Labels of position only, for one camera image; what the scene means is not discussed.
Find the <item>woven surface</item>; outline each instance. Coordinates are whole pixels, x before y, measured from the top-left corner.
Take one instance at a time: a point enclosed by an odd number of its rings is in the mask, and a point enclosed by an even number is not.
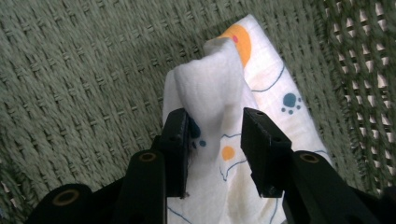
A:
[[[323,3],[334,89],[364,189],[378,194],[396,185],[396,1]]]
[[[348,135],[361,136],[348,129],[349,105],[340,109],[337,47],[325,44],[332,21],[318,10],[332,6],[315,2],[1,1],[2,220],[22,222],[63,184],[96,190],[122,177],[131,155],[161,132],[166,73],[202,57],[207,39],[248,13],[288,65],[335,168],[364,189],[360,148]]]

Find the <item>white cloth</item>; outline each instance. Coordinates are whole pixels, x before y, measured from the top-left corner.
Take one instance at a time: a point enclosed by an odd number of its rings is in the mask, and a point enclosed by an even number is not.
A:
[[[281,199],[259,197],[240,148],[244,107],[260,109],[293,150],[327,150],[285,64],[248,15],[204,45],[205,57],[166,77],[163,122],[184,107],[192,118],[189,196],[168,198],[168,223],[281,223]]]

